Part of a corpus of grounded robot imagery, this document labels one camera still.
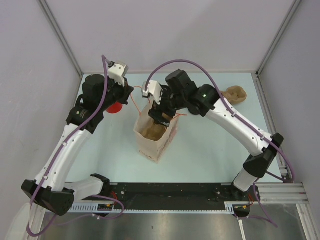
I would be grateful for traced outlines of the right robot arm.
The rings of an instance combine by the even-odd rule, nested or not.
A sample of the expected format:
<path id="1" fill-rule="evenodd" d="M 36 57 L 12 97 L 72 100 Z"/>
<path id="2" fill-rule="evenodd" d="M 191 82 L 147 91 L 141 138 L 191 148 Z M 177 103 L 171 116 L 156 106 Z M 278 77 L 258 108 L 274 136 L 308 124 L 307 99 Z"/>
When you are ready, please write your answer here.
<path id="1" fill-rule="evenodd" d="M 218 92 L 217 88 L 204 84 L 198 87 L 181 69 L 165 78 L 166 84 L 147 80 L 142 87 L 144 98 L 153 98 L 148 115 L 158 125 L 169 127 L 178 110 L 188 109 L 220 125 L 249 152 L 230 187 L 231 196 L 242 201 L 250 187 L 267 173 L 271 163 L 280 152 L 284 137 L 270 134 L 252 124 Z"/>

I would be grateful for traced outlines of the translucent bag with orange handles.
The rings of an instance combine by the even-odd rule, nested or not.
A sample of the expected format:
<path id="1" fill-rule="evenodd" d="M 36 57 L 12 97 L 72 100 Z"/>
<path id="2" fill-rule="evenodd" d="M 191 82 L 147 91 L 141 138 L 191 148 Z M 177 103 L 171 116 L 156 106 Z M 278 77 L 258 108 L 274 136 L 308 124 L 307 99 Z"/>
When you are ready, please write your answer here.
<path id="1" fill-rule="evenodd" d="M 177 113 L 169 127 L 155 124 L 148 115 L 152 102 L 149 100 L 145 107 L 140 109 L 134 97 L 131 95 L 130 98 L 138 111 L 138 118 L 133 128 L 138 152 L 148 160 L 158 163 L 178 131 L 179 118 L 186 115 Z"/>

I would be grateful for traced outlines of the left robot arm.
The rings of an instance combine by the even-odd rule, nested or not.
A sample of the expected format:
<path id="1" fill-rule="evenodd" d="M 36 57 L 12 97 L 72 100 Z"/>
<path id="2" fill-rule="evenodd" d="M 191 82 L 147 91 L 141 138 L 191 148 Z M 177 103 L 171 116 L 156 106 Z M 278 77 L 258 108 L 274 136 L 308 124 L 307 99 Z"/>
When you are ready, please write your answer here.
<path id="1" fill-rule="evenodd" d="M 105 79 L 108 80 L 107 92 L 101 104 Z M 100 74 L 86 77 L 82 94 L 69 112 L 61 139 L 49 161 L 35 179 L 26 179 L 21 186 L 35 204 L 63 216 L 74 201 L 93 197 L 105 200 L 110 196 L 110 180 L 100 174 L 91 174 L 87 179 L 77 182 L 67 182 L 67 176 L 80 150 L 104 119 L 107 108 L 116 103 L 127 105 L 133 90 L 126 79 L 124 85 L 120 85 L 111 74 L 107 78 Z M 102 107 L 99 112 L 91 117 L 100 104 Z"/>

